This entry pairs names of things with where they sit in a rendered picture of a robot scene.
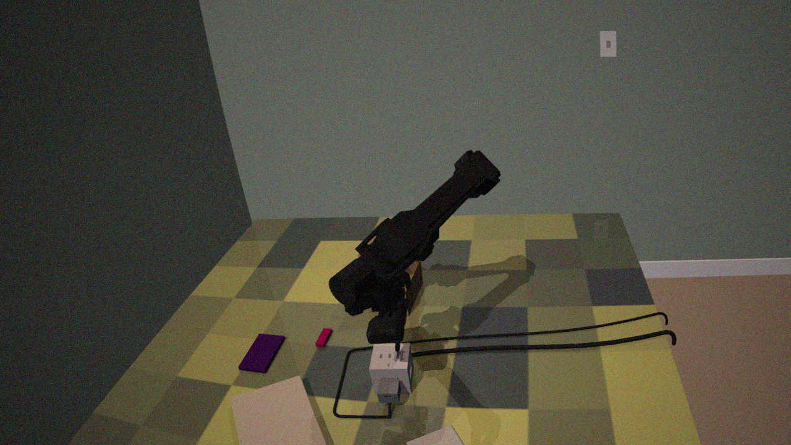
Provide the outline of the magenta rectangular block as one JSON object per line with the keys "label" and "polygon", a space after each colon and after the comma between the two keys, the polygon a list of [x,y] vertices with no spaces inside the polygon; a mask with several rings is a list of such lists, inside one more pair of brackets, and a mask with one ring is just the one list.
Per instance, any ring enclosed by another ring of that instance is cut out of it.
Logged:
{"label": "magenta rectangular block", "polygon": [[324,328],[320,333],[318,340],[315,342],[315,346],[317,347],[325,347],[327,345],[327,341],[329,337],[332,335],[332,329]]}

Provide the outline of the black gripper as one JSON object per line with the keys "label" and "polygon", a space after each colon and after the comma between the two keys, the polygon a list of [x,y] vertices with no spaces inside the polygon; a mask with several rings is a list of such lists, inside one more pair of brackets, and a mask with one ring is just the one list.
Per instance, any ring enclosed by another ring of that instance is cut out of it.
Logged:
{"label": "black gripper", "polygon": [[409,300],[405,299],[406,290],[402,287],[403,284],[406,284],[406,289],[410,289],[412,284],[406,271],[392,281],[378,282],[370,290],[378,303],[379,313],[368,322],[368,343],[383,344],[404,340]]}

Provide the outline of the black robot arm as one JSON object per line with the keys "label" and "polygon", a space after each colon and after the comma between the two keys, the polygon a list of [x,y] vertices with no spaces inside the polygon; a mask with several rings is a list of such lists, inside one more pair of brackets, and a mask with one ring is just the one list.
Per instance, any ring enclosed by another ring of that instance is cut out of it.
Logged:
{"label": "black robot arm", "polygon": [[[426,260],[439,238],[439,228],[469,198],[486,195],[500,171],[480,150],[465,154],[446,180],[417,208],[385,219],[354,249],[361,256],[329,279],[329,289],[349,315],[379,311],[373,291],[378,282],[399,277],[415,260]],[[367,244],[376,236],[372,244]]]}

